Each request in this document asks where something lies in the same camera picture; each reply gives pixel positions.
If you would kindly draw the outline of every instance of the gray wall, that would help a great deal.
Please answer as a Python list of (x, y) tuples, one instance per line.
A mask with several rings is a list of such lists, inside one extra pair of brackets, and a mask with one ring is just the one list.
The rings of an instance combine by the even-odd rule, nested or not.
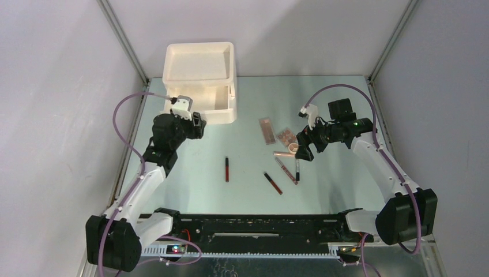
[(230, 41), (238, 76), (367, 75), (409, 0), (110, 1), (148, 77), (170, 43)]
[(96, 1), (0, 6), (0, 275), (75, 276), (142, 84)]
[(489, 1), (422, 1), (377, 81), (397, 159), (438, 195), (449, 276), (487, 276)]

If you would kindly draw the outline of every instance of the purple cable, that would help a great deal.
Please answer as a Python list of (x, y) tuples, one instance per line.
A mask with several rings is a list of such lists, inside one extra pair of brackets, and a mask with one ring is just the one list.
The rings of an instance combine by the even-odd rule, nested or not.
[[(202, 250), (196, 244), (194, 244), (193, 242), (190, 242), (190, 241), (187, 241), (187, 240), (181, 239), (181, 238), (170, 237), (169, 235), (164, 235), (164, 236), (162, 236), (160, 238), (165, 238), (165, 239), (170, 239), (172, 241), (180, 241), (180, 242), (184, 242), (185, 244), (190, 244), (191, 246), (193, 246), (193, 247), (195, 247), (197, 249), (197, 251), (199, 252), (199, 256), (195, 260), (189, 261), (189, 262), (185, 262), (185, 263), (177, 263), (177, 262), (174, 262), (174, 261), (168, 261), (168, 260), (163, 259), (162, 257), (160, 257), (160, 258), (152, 258), (152, 259), (147, 259), (145, 261), (142, 261), (142, 262), (138, 263), (136, 265), (136, 267), (138, 267), (140, 265), (143, 265), (143, 264), (146, 264), (146, 263), (150, 263), (152, 261), (159, 261), (159, 262), (164, 261), (165, 263), (175, 264), (175, 265), (188, 265), (188, 264), (196, 263), (196, 262), (198, 262), (202, 258)], [(117, 273), (115, 274), (114, 277), (118, 277), (121, 273), (122, 273), (121, 270), (117, 271)]]
[(373, 120), (374, 120), (374, 122), (373, 122), (374, 127), (373, 127), (373, 131), (372, 131), (372, 139), (374, 140), (374, 145), (377, 148), (377, 151), (379, 151), (379, 153), (382, 155), (382, 157), (385, 159), (385, 161), (389, 164), (390, 168), (394, 171), (397, 178), (399, 178), (399, 180), (401, 181), (401, 185), (403, 185), (406, 188), (406, 191), (408, 192), (409, 197), (411, 198), (411, 201), (412, 201), (412, 204), (414, 207), (414, 213), (415, 213), (415, 218), (416, 218), (416, 228), (417, 228), (416, 246), (415, 246), (414, 250), (411, 251), (411, 250), (407, 249), (401, 242), (399, 243), (399, 245), (401, 246), (401, 248), (406, 250), (406, 252), (408, 252), (409, 254), (417, 254), (419, 252), (419, 249), (421, 248), (421, 216), (419, 215), (419, 209), (417, 207), (416, 198), (414, 197), (414, 194), (411, 191), (411, 188), (409, 187), (409, 185), (405, 184), (406, 179), (401, 174), (399, 169), (397, 169), (396, 165), (389, 159), (389, 157), (387, 156), (387, 154), (385, 153), (385, 151), (383, 149), (379, 149), (380, 145), (379, 145), (379, 142), (377, 141), (377, 110), (375, 109), (375, 106), (372, 103), (372, 101), (368, 98), (368, 96), (363, 91), (361, 91), (357, 87), (354, 87), (352, 85), (346, 85), (346, 84), (335, 84), (335, 85), (328, 85), (327, 87), (323, 87), (319, 91), (317, 91), (307, 101), (307, 103), (304, 105), (304, 108), (307, 108), (307, 106), (309, 106), (309, 104), (313, 101), (313, 99), (316, 96), (318, 96), (321, 92), (323, 92), (327, 89), (330, 89), (330, 88), (337, 88), (337, 87), (350, 88), (350, 89), (353, 89), (354, 91), (360, 93), (365, 98), (365, 100), (367, 100), (368, 105), (370, 105), (370, 108), (372, 109), (372, 115), (373, 115)]
[(202, 250), (195, 243), (193, 243), (193, 242), (186, 241), (185, 239), (181, 239), (181, 238), (170, 237), (169, 235), (162, 235), (160, 238), (171, 239), (173, 241), (180, 241), (180, 242), (184, 242), (185, 244), (190, 244), (191, 246), (195, 247), (197, 249), (197, 251), (199, 252), (199, 256), (195, 260), (193, 260), (193, 261), (187, 261), (185, 263), (179, 263), (179, 262), (176, 262), (176, 261), (168, 261), (168, 260), (165, 260), (166, 263), (174, 264), (174, 265), (188, 265), (188, 264), (196, 263), (196, 262), (198, 262), (202, 258)]
[(367, 268), (365, 267), (365, 256), (363, 255), (363, 247), (365, 246), (365, 239), (367, 238), (368, 233), (363, 234), (362, 240), (360, 241), (360, 258), (362, 259), (362, 267), (363, 273), (365, 277), (368, 277)]
[(416, 226), (418, 226), (418, 228), (416, 230), (416, 246), (414, 247), (413, 251), (407, 249), (402, 242), (399, 242), (399, 245), (401, 246), (402, 249), (404, 249), (409, 254), (416, 255), (421, 249), (421, 216), (419, 215), (419, 208), (417, 207), (417, 202), (416, 202), (416, 198), (414, 197), (414, 193), (412, 192), (408, 184), (404, 184), (404, 187), (408, 191), (409, 197), (413, 202), (414, 216), (416, 218)]
[[(351, 265), (358, 266), (359, 265), (357, 263), (345, 263), (342, 258), (340, 258), (339, 262), (345, 266), (351, 266)], [(372, 270), (375, 271), (375, 273), (377, 274), (378, 277), (382, 277), (381, 273), (375, 268), (375, 266), (373, 266), (369, 263), (365, 263), (365, 265), (372, 268)]]
[[(125, 146), (129, 147), (129, 149), (131, 149), (131, 151), (133, 151), (138, 157), (139, 159), (141, 160), (141, 171), (140, 171), (140, 174), (139, 175), (143, 175), (144, 174), (144, 171), (145, 171), (145, 165), (144, 165), (144, 158), (142, 157), (142, 155), (121, 135), (119, 129), (117, 128), (117, 124), (115, 122), (115, 119), (116, 119), (116, 116), (117, 116), (117, 111), (119, 110), (119, 108), (121, 107), (122, 104), (124, 104), (125, 101), (131, 99), (131, 98), (134, 98), (134, 97), (138, 97), (138, 96), (144, 96), (144, 95), (154, 95), (154, 96), (158, 96), (158, 97), (161, 97), (161, 98), (165, 98), (167, 100), (171, 99), (169, 96), (165, 96), (165, 95), (155, 95), (154, 93), (152, 92), (138, 92), (138, 93), (134, 93), (134, 94), (131, 94), (129, 96), (126, 96), (124, 99), (122, 99), (118, 104), (117, 106), (115, 107), (115, 110), (114, 110), (114, 113), (112, 115), (112, 124), (114, 126), (114, 130), (115, 132), (117, 133), (117, 136), (119, 136), (119, 139), (124, 143)], [(125, 202), (127, 201), (127, 199), (129, 198), (129, 196), (132, 194), (132, 192), (136, 189), (136, 186), (138, 185), (138, 183), (140, 182), (140, 178), (136, 178), (136, 180), (134, 181), (134, 183), (131, 185), (131, 187), (129, 187), (129, 190), (127, 191), (126, 195), (122, 198), (121, 200), (121, 203), (119, 204), (119, 207), (122, 207), (124, 206)], [(114, 212), (112, 213), (112, 215), (110, 216), (108, 222), (107, 222), (107, 225), (104, 229), (104, 233), (102, 233), (102, 239), (100, 241), (100, 247), (99, 247), (99, 256), (98, 256), (98, 270), (99, 270), (99, 275), (100, 277), (105, 277), (104, 275), (104, 271), (103, 271), (103, 254), (104, 254), (104, 247), (105, 247), (105, 244), (106, 244), (106, 240), (107, 240), (107, 234), (108, 234), (108, 231), (110, 229), (110, 226), (112, 225), (112, 223), (114, 222), (114, 219), (115, 217), (117, 216), (117, 213), (119, 212), (119, 209), (116, 209), (114, 210)]]

